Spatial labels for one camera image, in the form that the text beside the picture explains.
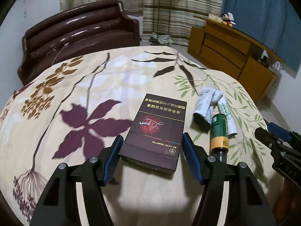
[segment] gold line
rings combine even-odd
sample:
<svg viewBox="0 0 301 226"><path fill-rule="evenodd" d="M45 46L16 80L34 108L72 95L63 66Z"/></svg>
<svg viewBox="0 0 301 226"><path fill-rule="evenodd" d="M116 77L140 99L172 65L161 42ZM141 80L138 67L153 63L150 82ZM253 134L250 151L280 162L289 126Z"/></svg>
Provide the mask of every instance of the gold line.
<svg viewBox="0 0 301 226"><path fill-rule="evenodd" d="M144 112L144 111L138 111L138 112L143 112L143 113L146 113L146 114L150 114L150 115L155 115L155 114L152 114L152 113L148 113L148 112ZM174 119L174 118L169 118L169 117L166 117L166 116L162 116L162 115L156 115L156 116L161 116L161 117L164 117L164 118L168 118L168 119L172 119L172 120L176 120L176 121L181 121L181 120L178 120L178 119Z"/></svg>

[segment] drawer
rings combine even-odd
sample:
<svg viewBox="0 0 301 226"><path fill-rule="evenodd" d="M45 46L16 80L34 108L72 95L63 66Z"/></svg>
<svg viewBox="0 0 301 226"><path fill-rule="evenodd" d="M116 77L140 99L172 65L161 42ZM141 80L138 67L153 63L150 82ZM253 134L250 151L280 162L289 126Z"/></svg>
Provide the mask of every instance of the drawer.
<svg viewBox="0 0 301 226"><path fill-rule="evenodd" d="M201 58L203 58L205 61L208 61L213 66L213 69L225 72L234 79L237 79L240 74L240 70L235 65L206 46L202 47Z"/></svg>
<svg viewBox="0 0 301 226"><path fill-rule="evenodd" d="M204 35L204 30L197 27L192 27L190 32L188 49L190 51L195 52L196 54L200 54L201 47L203 45Z"/></svg>
<svg viewBox="0 0 301 226"><path fill-rule="evenodd" d="M249 41L248 39L227 28L224 28L220 25L215 25L213 23L207 22L205 26L205 33L223 40L245 55L247 55L248 50L251 46L251 41Z"/></svg>
<svg viewBox="0 0 301 226"><path fill-rule="evenodd" d="M274 75L272 72L249 57L238 81L253 101L256 102L269 87L273 78Z"/></svg>
<svg viewBox="0 0 301 226"><path fill-rule="evenodd" d="M234 47L214 36L206 34L204 45L213 49L218 54L224 56L239 69L242 69L246 62L246 55L242 54Z"/></svg>

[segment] floral bedsheet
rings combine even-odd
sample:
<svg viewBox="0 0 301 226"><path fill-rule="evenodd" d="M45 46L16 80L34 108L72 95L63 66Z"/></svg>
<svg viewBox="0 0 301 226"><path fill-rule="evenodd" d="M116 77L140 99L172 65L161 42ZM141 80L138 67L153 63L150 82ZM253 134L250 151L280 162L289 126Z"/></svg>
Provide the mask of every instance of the floral bedsheet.
<svg viewBox="0 0 301 226"><path fill-rule="evenodd" d="M110 146L117 134L126 137L146 93L187 101L184 131L209 151L208 133L192 122L203 86L224 92L237 125L228 163L245 161L268 194L275 175L273 160L254 137L255 129L266 125L240 83L223 72L199 67L170 47L144 46L53 65L11 96L0 115L0 189L8 204L29 225L58 164L81 164ZM203 191L183 153L172 176L120 161L112 183L102 190L115 225L191 225ZM78 200L86 226L83 199Z"/></svg>

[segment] blue curtain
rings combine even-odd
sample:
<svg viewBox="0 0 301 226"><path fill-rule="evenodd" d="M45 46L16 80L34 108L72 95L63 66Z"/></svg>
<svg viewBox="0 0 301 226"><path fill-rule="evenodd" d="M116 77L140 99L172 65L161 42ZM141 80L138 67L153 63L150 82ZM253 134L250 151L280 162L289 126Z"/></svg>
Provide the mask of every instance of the blue curtain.
<svg viewBox="0 0 301 226"><path fill-rule="evenodd" d="M273 50L293 70L301 62L301 20L288 0L223 0L236 29Z"/></svg>

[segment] dark brown wooden sofa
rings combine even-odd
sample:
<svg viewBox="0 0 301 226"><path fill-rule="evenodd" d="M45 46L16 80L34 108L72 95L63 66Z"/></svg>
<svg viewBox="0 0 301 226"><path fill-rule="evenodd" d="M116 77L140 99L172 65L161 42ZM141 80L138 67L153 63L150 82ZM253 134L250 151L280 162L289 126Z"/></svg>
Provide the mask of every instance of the dark brown wooden sofa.
<svg viewBox="0 0 301 226"><path fill-rule="evenodd" d="M127 17L121 1L87 3L55 14L26 31L22 38L23 60L17 72L26 85L52 63L107 49L139 46L139 41L139 21Z"/></svg>

